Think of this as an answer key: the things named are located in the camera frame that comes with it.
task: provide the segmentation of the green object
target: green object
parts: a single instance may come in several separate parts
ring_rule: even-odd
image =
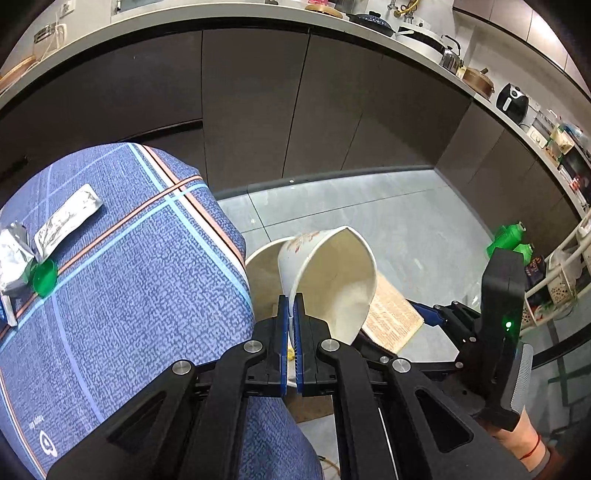
[[[42,299],[47,297],[57,283],[57,265],[48,258],[43,263],[35,266],[33,271],[33,290]]]
[[[523,232],[525,232],[525,228],[521,222],[514,225],[502,226],[496,233],[493,243],[486,248],[486,254],[490,258],[495,248],[513,250],[521,242]]]
[[[534,254],[534,248],[531,244],[519,244],[513,249],[513,251],[523,255],[524,266],[531,262],[531,256]]]

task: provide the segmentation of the green bottle cap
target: green bottle cap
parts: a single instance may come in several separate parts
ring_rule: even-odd
[[[57,283],[57,265],[48,258],[43,263],[35,266],[33,271],[33,290],[42,299],[47,297]]]

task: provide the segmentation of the gray tile floor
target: gray tile floor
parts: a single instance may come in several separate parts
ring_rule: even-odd
[[[428,305],[464,301],[488,261],[488,234],[434,170],[316,181],[219,203],[242,232],[248,254],[271,240],[349,225],[366,239],[390,283]],[[456,354],[441,329],[427,325],[400,352],[423,362]],[[300,427],[319,454],[338,461],[333,416]],[[326,478],[336,478],[323,467]]]

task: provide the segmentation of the kettle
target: kettle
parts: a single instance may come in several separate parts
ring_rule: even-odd
[[[443,57],[439,62],[439,65],[446,70],[449,70],[454,75],[457,73],[457,70],[462,66],[463,62],[460,59],[460,52],[462,50],[460,44],[455,38],[451,38],[449,35],[444,35],[444,37],[449,38],[457,45],[457,54],[452,50],[452,47],[446,47],[445,51],[443,52]]]

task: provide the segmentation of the blue tablecloth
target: blue tablecloth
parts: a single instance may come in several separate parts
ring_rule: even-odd
[[[52,255],[62,268],[76,259],[53,294],[13,299],[19,325],[0,341],[0,430],[36,477],[173,361],[209,362],[250,338],[245,242],[203,180],[149,203],[196,175],[159,150],[101,145],[52,164],[3,208],[1,227],[18,220],[32,236],[85,183],[104,201]],[[250,400],[240,476],[322,478],[280,399]]]

